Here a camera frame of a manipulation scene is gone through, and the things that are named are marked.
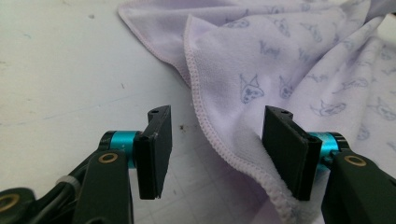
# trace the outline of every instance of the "brass insert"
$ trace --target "brass insert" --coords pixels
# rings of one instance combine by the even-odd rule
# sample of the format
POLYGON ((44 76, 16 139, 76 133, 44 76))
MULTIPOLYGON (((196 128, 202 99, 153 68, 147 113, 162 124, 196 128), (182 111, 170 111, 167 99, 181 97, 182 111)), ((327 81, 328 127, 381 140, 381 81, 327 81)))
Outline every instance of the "brass insert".
POLYGON ((119 155, 117 155, 116 153, 106 153, 105 155, 102 155, 101 157, 99 157, 99 162, 111 163, 111 162, 115 161, 118 157, 119 157, 119 155))
POLYGON ((351 163, 352 165, 356 165, 356 166, 365 166, 367 165, 367 162, 364 161, 363 159, 356 157, 356 156, 345 156, 344 159, 351 163))

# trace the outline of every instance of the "table surface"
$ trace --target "table surface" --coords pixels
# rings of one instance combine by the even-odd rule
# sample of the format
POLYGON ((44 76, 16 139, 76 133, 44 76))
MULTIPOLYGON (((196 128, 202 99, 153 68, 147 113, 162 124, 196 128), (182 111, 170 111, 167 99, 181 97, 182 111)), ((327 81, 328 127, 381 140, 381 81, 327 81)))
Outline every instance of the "table surface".
MULTIPOLYGON (((260 186, 208 144, 177 71, 119 18, 124 1, 0 2, 0 191, 26 187, 43 196, 106 131, 143 131, 150 109, 171 105, 163 197, 139 200, 130 171, 135 222, 278 223, 260 186)), ((379 33, 396 43, 395 30, 388 16, 379 33)))

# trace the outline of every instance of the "cloth pattern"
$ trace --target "cloth pattern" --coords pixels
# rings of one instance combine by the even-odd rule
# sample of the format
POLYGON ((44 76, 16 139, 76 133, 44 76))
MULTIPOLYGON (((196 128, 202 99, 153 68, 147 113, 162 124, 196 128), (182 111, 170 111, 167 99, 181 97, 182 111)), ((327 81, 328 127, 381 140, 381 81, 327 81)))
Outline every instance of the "cloth pattern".
POLYGON ((119 13, 191 87, 205 136, 266 190, 284 223, 320 214, 328 172, 311 200, 291 196, 261 142, 264 107, 309 132, 338 132, 396 176, 396 48, 376 35, 394 1, 136 1, 119 13))

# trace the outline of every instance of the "cloth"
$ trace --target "cloth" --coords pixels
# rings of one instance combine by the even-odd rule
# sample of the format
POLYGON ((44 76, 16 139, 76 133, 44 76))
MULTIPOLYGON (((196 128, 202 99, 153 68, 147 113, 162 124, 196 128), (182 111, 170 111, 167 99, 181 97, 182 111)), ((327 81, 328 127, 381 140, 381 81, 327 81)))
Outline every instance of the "cloth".
POLYGON ((308 132, 338 132, 396 176, 396 48, 376 35, 395 1, 156 0, 120 6, 138 39, 191 87, 205 136, 261 184, 284 223, 320 215, 328 172, 311 200, 291 196, 261 142, 264 107, 308 132))

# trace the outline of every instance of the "towel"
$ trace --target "towel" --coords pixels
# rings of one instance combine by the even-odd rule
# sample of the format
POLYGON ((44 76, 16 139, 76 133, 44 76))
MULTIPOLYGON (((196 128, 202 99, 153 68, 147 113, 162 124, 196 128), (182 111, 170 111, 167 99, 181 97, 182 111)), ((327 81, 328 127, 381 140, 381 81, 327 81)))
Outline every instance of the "towel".
POLYGON ((212 147, 265 189, 284 223, 311 223, 262 145, 264 107, 289 110, 308 132, 341 133, 352 150, 396 176, 396 47, 376 34, 392 0, 144 0, 120 5, 144 46, 172 64, 212 147))

